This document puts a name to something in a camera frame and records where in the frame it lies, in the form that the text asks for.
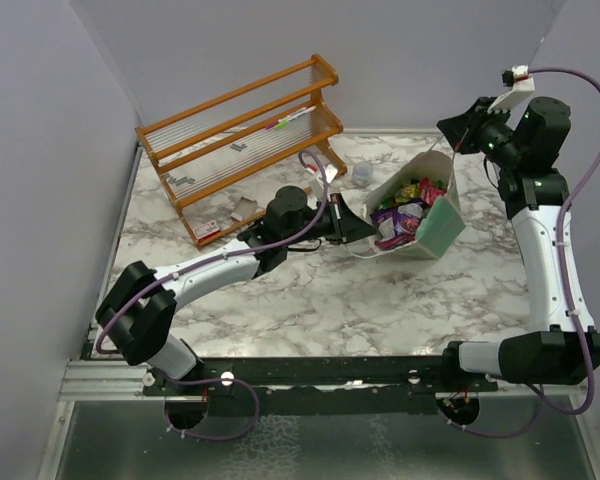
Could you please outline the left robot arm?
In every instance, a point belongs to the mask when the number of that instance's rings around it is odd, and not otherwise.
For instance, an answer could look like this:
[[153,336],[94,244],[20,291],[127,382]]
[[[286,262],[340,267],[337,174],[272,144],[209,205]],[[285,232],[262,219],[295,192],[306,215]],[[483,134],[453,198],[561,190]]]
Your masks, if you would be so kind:
[[340,245],[374,235],[339,193],[323,196],[310,208],[304,190],[279,189],[265,214],[226,245],[190,261],[150,268],[128,265],[99,305],[95,319],[131,366],[145,363],[166,375],[175,392],[186,395],[200,385],[202,361],[171,334],[173,318],[195,300],[233,283],[263,276],[283,263],[304,241]]

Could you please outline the purple snack packet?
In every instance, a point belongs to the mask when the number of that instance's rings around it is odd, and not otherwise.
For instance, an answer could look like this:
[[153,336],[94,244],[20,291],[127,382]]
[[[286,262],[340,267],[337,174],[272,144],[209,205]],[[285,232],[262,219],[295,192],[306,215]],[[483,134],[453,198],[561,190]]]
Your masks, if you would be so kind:
[[426,209],[421,199],[384,208],[373,212],[370,216],[377,229],[379,242],[412,241]]

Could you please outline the white green paper bag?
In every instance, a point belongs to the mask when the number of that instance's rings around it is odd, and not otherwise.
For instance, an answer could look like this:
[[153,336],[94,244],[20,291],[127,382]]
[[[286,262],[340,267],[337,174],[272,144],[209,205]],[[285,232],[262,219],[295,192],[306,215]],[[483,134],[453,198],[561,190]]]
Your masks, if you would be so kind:
[[362,200],[358,214],[372,224],[370,216],[373,212],[384,209],[380,207],[380,203],[385,197],[409,180],[423,178],[441,181],[446,194],[438,198],[433,206],[425,204],[425,213],[414,240],[379,242],[376,229],[375,236],[348,245],[347,252],[359,259],[394,257],[406,261],[439,260],[465,229],[459,205],[454,158],[446,153],[431,147],[416,154]]

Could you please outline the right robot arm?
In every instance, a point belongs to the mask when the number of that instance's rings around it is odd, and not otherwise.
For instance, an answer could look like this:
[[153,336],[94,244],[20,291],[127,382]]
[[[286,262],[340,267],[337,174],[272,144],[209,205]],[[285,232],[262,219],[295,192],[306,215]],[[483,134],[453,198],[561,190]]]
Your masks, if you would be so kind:
[[570,131],[571,110],[551,97],[528,104],[516,128],[502,98],[480,97],[437,126],[455,152],[481,153],[499,169],[505,204],[526,271],[530,332],[496,342],[451,342],[441,383],[461,391],[479,375],[509,383],[591,382],[600,365],[600,332],[582,298],[569,240],[573,191],[554,168]]

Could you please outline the yellow green snack packet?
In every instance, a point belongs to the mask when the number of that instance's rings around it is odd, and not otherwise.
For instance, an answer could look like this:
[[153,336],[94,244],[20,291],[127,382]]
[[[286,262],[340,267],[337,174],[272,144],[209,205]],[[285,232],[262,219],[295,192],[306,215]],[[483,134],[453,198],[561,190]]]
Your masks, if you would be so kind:
[[419,179],[411,179],[404,185],[402,185],[398,190],[396,190],[393,194],[385,197],[381,203],[381,208],[390,208],[402,204],[406,204],[410,200],[416,199],[420,197],[420,180]]

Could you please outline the red pink snack packet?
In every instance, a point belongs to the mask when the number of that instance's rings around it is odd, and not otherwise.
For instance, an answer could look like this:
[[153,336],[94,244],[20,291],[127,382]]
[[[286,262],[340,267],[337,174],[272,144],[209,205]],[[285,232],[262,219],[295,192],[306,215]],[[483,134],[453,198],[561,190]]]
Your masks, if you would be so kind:
[[435,201],[446,194],[441,181],[423,178],[418,182],[419,198],[427,205],[433,206]]

